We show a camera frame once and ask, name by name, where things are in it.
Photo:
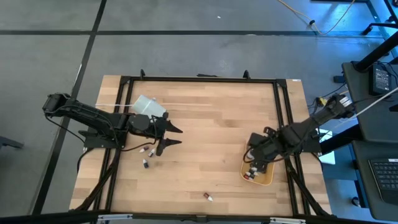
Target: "clear plastic cup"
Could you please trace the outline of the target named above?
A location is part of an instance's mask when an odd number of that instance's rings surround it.
[[[148,115],[148,117],[151,117],[152,115],[162,117],[166,112],[166,109],[163,106],[160,106],[155,99],[148,99],[144,95],[140,95],[138,97],[132,108],[137,113]]]

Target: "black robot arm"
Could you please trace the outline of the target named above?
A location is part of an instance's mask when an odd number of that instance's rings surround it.
[[[44,115],[51,118],[68,117],[87,125],[89,130],[79,131],[86,137],[85,147],[124,148],[128,133],[159,140],[156,154],[181,141],[163,139],[166,131],[182,133],[167,120],[168,113],[162,117],[134,113],[108,113],[80,103],[66,93],[49,95],[43,106]]]
[[[265,173],[270,162],[285,160],[287,173],[294,179],[305,198],[310,203],[317,215],[328,216],[321,206],[315,201],[311,193],[300,180],[290,161],[290,155],[302,150],[303,143],[307,140],[310,131],[331,119],[350,118],[354,115],[354,105],[345,95],[333,95],[325,107],[315,115],[301,123],[293,123],[279,130],[266,127],[267,136],[252,133],[248,142],[248,150],[244,155],[244,162],[250,163],[258,172]]]

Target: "floor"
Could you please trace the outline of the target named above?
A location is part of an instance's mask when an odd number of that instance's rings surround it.
[[[346,3],[286,0],[327,30],[344,13]],[[380,20],[389,13],[372,0]],[[2,0],[0,30],[92,30],[101,0]],[[338,88],[332,82],[341,63],[361,60],[383,38],[344,36],[359,33],[373,15],[356,3],[336,27],[336,36],[307,35],[307,22],[276,0],[112,0],[105,5],[98,30],[269,30],[290,35],[97,35],[89,61],[89,35],[11,35],[0,31],[0,135],[25,144],[0,151],[0,217],[32,210],[39,182],[49,161],[57,127],[44,119],[46,96],[71,92],[76,75],[83,76],[78,99],[93,105],[103,75],[195,76],[197,73],[256,78],[299,78],[307,103]],[[383,60],[390,61],[391,56]],[[336,132],[353,125],[346,123]],[[323,128],[332,128],[331,121]],[[85,129],[71,122],[72,131]],[[65,212],[76,179],[82,145],[69,134],[60,153],[44,213]],[[372,220],[368,210],[352,206],[353,183],[326,180],[333,213],[338,217]],[[135,223],[158,223],[140,220]]]

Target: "wooden table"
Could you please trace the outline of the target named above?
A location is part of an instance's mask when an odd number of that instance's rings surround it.
[[[98,104],[114,104],[120,78],[104,76]],[[294,121],[302,121],[308,117],[302,83],[287,80],[287,86]],[[124,90],[121,102],[125,102],[126,92]],[[250,134],[262,133],[265,126],[278,128],[271,84],[137,81],[134,82],[131,103],[139,95],[156,98],[167,109],[170,120],[183,133],[167,133],[166,137],[183,143],[166,148],[160,157],[148,158],[147,153],[139,153],[139,149],[123,152],[112,212],[292,215],[283,161],[275,164],[269,186],[249,183],[239,174]],[[282,89],[279,95],[287,124]],[[113,106],[97,108],[108,112],[114,109]],[[126,148],[147,141],[129,135]],[[103,154],[104,149],[95,149],[82,160],[70,208],[79,206],[96,185]],[[149,169],[142,165],[143,158],[148,160]],[[330,212],[319,162],[307,153],[301,154],[301,160],[309,191]],[[107,192],[106,185],[103,198]],[[207,201],[204,192],[210,194],[214,202]],[[296,195],[302,213],[297,186]],[[104,208],[104,201],[102,199],[100,208]]]

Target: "white cable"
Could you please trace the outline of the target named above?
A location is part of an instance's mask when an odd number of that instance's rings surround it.
[[[385,95],[382,96],[380,99],[376,100],[375,102],[373,102],[372,104],[370,104],[369,106],[367,106],[365,109],[363,109],[363,110],[361,110],[360,112],[356,113],[356,115],[354,115],[352,118],[347,119],[346,121],[341,122],[340,124],[337,124],[336,126],[334,126],[332,129],[330,129],[330,131],[328,131],[327,133],[325,133],[325,135],[328,134],[329,132],[331,132],[332,130],[334,130],[335,128],[340,127],[341,125],[347,123],[348,121],[355,120],[355,118],[356,118],[357,116],[359,116],[361,113],[367,111],[369,108],[371,108],[372,106],[374,106],[376,103],[382,101],[384,98],[386,98],[387,96],[393,94],[393,92],[395,92],[395,91],[397,91],[397,90],[398,90],[398,87],[395,88],[395,89],[393,89],[393,90],[391,90],[389,93],[385,94]]]
[[[134,106],[134,105],[111,105],[106,103],[96,103],[95,106]]]
[[[303,17],[306,17],[309,21],[313,21],[313,19],[311,19],[310,17],[308,17],[306,14],[304,14],[304,13],[302,13],[302,12],[299,12],[299,11],[293,9],[292,7],[290,7],[288,4],[286,4],[286,3],[283,2],[282,0],[278,0],[278,1],[279,1],[280,3],[282,3],[284,6],[286,6],[288,9],[290,9],[291,11],[293,11],[294,13],[300,14],[300,15],[302,15]],[[353,6],[354,2],[355,2],[355,0],[353,0],[353,1],[351,2],[351,4],[348,6],[348,8],[347,8],[347,10],[344,12],[344,14],[340,17],[340,19],[336,22],[336,24],[335,24],[328,32],[322,33],[322,32],[318,29],[318,27],[317,27],[317,25],[315,24],[315,22],[314,22],[312,25],[315,27],[315,29],[317,30],[317,32],[318,32],[320,35],[326,35],[326,34],[328,34],[328,33],[329,33],[330,31],[332,31],[332,30],[337,26],[337,24],[343,19],[343,17],[347,14],[347,12],[348,12],[348,10],[351,8],[351,6]]]

